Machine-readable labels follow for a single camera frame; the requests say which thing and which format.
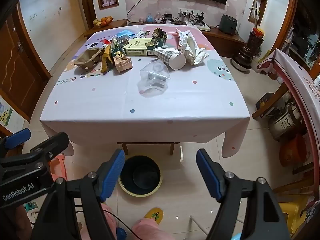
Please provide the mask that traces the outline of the brown pulp cup tray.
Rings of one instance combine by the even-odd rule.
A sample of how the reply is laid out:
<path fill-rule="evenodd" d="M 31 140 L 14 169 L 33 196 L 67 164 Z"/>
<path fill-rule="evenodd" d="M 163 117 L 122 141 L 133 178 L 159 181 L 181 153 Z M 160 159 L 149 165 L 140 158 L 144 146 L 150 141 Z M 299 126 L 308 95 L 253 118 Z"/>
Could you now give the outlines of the brown pulp cup tray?
<path fill-rule="evenodd" d="M 74 64 L 82 69 L 93 69 L 94 65 L 100 62 L 102 52 L 101 48 L 86 49 L 75 59 Z"/>

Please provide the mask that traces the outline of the yellow foil snack bag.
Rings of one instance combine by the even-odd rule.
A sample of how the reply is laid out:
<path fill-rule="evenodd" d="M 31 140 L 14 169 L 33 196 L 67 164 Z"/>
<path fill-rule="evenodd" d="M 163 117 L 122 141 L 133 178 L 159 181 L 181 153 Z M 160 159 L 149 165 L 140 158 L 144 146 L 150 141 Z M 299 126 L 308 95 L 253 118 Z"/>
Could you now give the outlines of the yellow foil snack bag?
<path fill-rule="evenodd" d="M 112 59 L 111 45 L 108 44 L 101 56 L 101 74 L 106 74 L 113 68 L 114 64 Z"/>

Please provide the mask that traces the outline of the clear plastic bottle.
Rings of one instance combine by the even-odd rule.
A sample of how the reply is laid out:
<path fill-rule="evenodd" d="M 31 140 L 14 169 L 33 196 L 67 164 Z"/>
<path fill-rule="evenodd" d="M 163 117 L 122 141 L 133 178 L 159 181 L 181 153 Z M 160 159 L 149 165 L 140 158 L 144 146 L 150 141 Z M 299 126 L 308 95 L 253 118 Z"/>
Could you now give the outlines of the clear plastic bottle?
<path fill-rule="evenodd" d="M 153 60 L 140 71 L 138 91 L 144 97 L 161 95 L 167 90 L 169 81 L 169 70 L 164 62 Z"/>

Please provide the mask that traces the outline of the grey checkered paper cup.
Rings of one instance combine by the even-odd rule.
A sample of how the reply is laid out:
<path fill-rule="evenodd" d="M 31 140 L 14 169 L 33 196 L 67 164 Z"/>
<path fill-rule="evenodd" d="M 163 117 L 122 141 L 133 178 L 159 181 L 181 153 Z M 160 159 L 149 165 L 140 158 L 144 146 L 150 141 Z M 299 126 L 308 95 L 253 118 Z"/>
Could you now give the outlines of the grey checkered paper cup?
<path fill-rule="evenodd" d="M 173 70 L 180 70 L 186 64 L 185 56 L 178 49 L 155 48 L 153 51 L 165 64 L 167 64 Z"/>

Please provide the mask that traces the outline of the white paper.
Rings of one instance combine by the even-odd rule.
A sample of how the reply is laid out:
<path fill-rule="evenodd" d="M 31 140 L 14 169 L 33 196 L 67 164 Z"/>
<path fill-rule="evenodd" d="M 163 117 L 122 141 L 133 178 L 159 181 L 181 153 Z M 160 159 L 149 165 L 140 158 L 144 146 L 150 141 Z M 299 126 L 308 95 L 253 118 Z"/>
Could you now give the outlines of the white paper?
<path fill-rule="evenodd" d="M 182 54 L 192 66 L 201 65 L 209 56 L 205 48 L 200 48 L 191 36 L 186 36 L 180 41 Z"/>

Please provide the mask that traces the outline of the blue face mask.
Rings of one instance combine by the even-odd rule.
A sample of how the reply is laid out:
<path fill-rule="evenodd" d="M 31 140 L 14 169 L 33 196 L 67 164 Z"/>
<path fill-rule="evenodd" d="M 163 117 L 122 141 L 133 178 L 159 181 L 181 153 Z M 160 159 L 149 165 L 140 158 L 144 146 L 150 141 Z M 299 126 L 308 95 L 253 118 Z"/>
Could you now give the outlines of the blue face mask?
<path fill-rule="evenodd" d="M 134 38 L 136 34 L 130 30 L 123 30 L 117 33 L 117 38 L 128 37 L 129 39 Z"/>

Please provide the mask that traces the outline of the black gold wrapper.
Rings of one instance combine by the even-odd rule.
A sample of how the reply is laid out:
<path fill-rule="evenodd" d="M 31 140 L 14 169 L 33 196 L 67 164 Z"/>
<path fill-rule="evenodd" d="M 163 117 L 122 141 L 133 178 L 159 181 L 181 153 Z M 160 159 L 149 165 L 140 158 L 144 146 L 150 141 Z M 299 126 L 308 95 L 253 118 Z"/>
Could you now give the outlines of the black gold wrapper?
<path fill-rule="evenodd" d="M 156 39 L 166 40 L 168 38 L 168 35 L 163 29 L 156 28 L 152 33 L 152 37 Z"/>

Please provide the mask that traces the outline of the red paper box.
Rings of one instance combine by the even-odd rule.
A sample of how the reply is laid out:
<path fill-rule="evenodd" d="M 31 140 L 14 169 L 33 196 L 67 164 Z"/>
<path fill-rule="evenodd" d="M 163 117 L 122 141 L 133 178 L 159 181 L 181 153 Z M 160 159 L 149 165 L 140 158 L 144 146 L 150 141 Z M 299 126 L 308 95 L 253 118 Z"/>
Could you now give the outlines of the red paper box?
<path fill-rule="evenodd" d="M 108 45 L 108 44 L 111 43 L 111 42 L 110 42 L 109 40 L 107 40 L 107 39 L 103 39 L 102 42 L 103 42 L 103 44 L 106 44 L 106 45 Z"/>

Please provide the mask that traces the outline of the green white carton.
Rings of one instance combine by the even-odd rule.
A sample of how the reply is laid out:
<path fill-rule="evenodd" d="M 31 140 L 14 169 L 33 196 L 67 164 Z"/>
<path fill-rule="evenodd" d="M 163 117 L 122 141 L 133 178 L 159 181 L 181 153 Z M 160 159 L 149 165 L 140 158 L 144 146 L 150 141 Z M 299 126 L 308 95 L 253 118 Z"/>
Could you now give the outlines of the green white carton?
<path fill-rule="evenodd" d="M 111 39 L 111 55 L 114 57 L 118 55 L 119 57 L 125 55 L 125 52 L 123 50 L 123 45 L 118 42 L 118 39 L 116 36 L 112 37 Z"/>

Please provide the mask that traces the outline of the grey barcode carton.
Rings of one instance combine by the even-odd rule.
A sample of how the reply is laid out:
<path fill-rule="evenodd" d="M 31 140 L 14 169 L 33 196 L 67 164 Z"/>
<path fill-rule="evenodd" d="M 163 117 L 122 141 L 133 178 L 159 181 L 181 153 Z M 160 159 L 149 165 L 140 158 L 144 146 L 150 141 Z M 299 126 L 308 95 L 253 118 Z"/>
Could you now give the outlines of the grey barcode carton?
<path fill-rule="evenodd" d="M 120 37 L 117 37 L 117 45 L 119 46 L 125 46 L 128 44 L 130 40 L 130 37 L 128 35 L 122 35 Z"/>

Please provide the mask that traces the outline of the silver foil wrapper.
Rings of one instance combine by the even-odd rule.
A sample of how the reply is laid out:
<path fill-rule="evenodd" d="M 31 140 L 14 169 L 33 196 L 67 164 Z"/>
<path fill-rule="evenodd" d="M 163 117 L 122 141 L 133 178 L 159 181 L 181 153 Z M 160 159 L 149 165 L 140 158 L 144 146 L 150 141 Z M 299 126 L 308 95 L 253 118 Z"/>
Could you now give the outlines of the silver foil wrapper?
<path fill-rule="evenodd" d="M 139 33 L 135 36 L 135 38 L 146 38 L 149 35 L 150 31 L 139 31 Z"/>

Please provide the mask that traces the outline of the black yellow trash bin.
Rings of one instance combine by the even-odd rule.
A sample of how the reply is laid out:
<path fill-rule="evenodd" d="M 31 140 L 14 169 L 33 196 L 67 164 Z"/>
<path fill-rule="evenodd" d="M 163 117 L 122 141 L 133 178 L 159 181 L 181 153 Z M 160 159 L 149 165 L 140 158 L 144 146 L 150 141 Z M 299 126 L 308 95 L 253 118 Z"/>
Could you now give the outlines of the black yellow trash bin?
<path fill-rule="evenodd" d="M 158 164 L 144 155 L 126 159 L 118 179 L 120 187 L 127 194 L 138 198 L 154 194 L 160 188 L 162 181 Z"/>

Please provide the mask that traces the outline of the torn brown cardboard piece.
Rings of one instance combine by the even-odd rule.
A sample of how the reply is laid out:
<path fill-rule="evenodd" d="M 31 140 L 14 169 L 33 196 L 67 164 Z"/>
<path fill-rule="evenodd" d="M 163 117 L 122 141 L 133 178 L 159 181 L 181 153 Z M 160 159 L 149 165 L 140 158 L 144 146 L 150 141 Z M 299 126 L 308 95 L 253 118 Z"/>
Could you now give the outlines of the torn brown cardboard piece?
<path fill-rule="evenodd" d="M 130 57 L 116 55 L 113 57 L 113 61 L 118 73 L 122 73 L 133 68 L 132 60 Z"/>

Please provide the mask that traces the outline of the dark ceramic jar stack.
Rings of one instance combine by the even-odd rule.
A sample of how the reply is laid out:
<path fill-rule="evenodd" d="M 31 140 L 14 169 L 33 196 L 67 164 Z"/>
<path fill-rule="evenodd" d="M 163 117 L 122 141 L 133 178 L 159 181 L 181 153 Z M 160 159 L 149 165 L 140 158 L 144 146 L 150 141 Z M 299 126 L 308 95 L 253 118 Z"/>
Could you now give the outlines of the dark ceramic jar stack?
<path fill-rule="evenodd" d="M 252 69 L 251 63 L 251 51 L 246 46 L 239 49 L 232 57 L 232 65 L 241 72 L 249 72 Z"/>

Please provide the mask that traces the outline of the side table with cloth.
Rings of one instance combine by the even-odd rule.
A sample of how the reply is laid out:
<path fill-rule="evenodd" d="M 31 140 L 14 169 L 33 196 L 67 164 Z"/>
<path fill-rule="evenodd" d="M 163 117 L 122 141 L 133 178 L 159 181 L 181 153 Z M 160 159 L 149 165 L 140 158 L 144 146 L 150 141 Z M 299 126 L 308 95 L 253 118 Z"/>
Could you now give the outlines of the side table with cloth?
<path fill-rule="evenodd" d="M 306 125 L 313 156 L 314 199 L 306 208 L 317 206 L 319 205 L 319 91 L 309 73 L 279 49 L 275 49 L 259 63 L 255 71 L 281 77 L 297 103 Z"/>

